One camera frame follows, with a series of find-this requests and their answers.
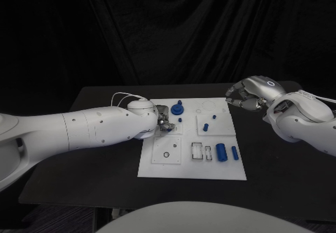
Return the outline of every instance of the black table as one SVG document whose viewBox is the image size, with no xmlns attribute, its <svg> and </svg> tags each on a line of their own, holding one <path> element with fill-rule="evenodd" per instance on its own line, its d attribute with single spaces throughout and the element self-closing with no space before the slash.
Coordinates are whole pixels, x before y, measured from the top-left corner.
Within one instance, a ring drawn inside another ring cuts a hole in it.
<svg viewBox="0 0 336 233">
<path fill-rule="evenodd" d="M 280 83 L 288 92 L 300 89 L 294 82 Z M 85 87 L 70 111 L 108 106 L 115 92 L 148 99 L 215 98 L 225 97 L 231 85 Z M 20 202 L 137 209 L 189 200 L 235 205 L 274 216 L 336 220 L 336 157 L 306 142 L 284 141 L 262 121 L 264 111 L 254 113 L 233 106 L 229 111 L 246 181 L 138 178 L 143 141 L 133 139 L 42 161 Z"/>
</svg>

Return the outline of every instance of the small white square board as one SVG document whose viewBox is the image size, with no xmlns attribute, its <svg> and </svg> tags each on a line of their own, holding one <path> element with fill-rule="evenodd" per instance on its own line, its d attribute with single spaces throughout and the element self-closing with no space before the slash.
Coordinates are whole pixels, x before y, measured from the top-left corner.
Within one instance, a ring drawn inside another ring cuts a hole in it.
<svg viewBox="0 0 336 233">
<path fill-rule="evenodd" d="M 138 177 L 246 180 L 235 137 L 235 128 L 225 98 L 153 99 L 151 101 L 154 104 L 166 105 L 171 108 L 179 100 L 182 101 L 182 106 L 184 108 L 183 114 L 176 116 L 169 111 L 169 122 L 179 124 L 179 130 L 163 132 L 157 126 L 156 135 L 144 139 Z M 206 132 L 203 131 L 203 128 L 200 128 L 205 120 L 209 120 Z M 177 156 L 170 158 L 176 161 L 176 164 L 171 164 L 169 161 L 170 156 L 167 158 L 163 156 L 166 150 L 170 149 L 171 141 L 167 144 L 169 148 L 166 148 L 164 143 L 156 144 L 157 138 L 158 141 L 161 138 L 167 138 L 163 139 L 164 141 L 161 142 L 177 140 L 177 138 L 180 139 L 179 162 L 176 159 Z M 203 159 L 192 158 L 192 143 L 202 143 Z M 218 160 L 218 143 L 223 143 L 226 147 L 228 161 L 225 162 Z M 232 146 L 236 147 L 239 160 L 233 160 Z M 206 147 L 210 147 L 212 160 L 206 160 L 209 157 L 206 156 L 209 154 Z M 153 158 L 160 158 L 160 163 L 153 163 Z"/>
</svg>

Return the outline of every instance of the white platform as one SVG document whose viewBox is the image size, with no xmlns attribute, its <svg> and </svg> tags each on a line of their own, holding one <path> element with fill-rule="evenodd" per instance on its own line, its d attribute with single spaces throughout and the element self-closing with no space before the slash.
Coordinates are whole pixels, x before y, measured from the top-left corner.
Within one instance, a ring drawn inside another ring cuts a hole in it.
<svg viewBox="0 0 336 233">
<path fill-rule="evenodd" d="M 184 107 L 183 114 L 176 116 L 169 112 L 169 122 L 177 125 L 177 130 L 163 132 L 157 127 L 156 135 L 144 139 L 138 177 L 246 180 L 225 98 L 154 99 L 151 101 L 170 108 L 179 100 Z M 206 132 L 203 131 L 205 122 L 209 124 Z M 203 159 L 192 159 L 192 143 L 202 143 Z M 218 161 L 218 143 L 223 143 L 226 147 L 228 161 L 225 162 Z M 210 161 L 206 160 L 206 146 L 210 146 Z M 239 160 L 233 160 L 232 146 L 236 147 Z"/>
</svg>

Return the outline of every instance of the gray floor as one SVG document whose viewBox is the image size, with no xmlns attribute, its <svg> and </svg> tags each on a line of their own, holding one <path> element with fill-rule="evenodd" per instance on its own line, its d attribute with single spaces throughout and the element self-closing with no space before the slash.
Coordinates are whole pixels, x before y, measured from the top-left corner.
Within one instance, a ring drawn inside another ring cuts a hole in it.
<svg viewBox="0 0 336 233">
<path fill-rule="evenodd" d="M 24 218 L 32 225 L 20 230 L 0 230 L 0 233 L 91 233 L 92 219 L 94 208 L 40 205 Z M 336 225 L 313 224 L 293 218 L 284 218 L 284 220 L 314 233 L 336 233 Z"/>
</svg>

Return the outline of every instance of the robotic hand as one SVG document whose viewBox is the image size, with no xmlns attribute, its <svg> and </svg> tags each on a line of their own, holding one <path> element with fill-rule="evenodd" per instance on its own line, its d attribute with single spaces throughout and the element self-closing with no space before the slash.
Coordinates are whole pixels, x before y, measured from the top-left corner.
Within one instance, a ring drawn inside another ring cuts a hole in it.
<svg viewBox="0 0 336 233">
<path fill-rule="evenodd" d="M 109 106 L 26 117 L 0 114 L 0 191 L 52 155 L 144 139 L 157 125 L 174 128 L 169 107 L 145 98 L 131 101 L 127 109 Z"/>
<path fill-rule="evenodd" d="M 264 121 L 277 135 L 288 142 L 304 140 L 319 151 L 336 156 L 336 118 L 329 106 L 317 99 L 336 103 L 298 90 L 285 93 L 281 85 L 268 77 L 251 76 L 241 80 L 226 92 L 238 91 L 242 100 L 226 98 L 226 102 L 249 111 L 268 107 Z"/>
</svg>

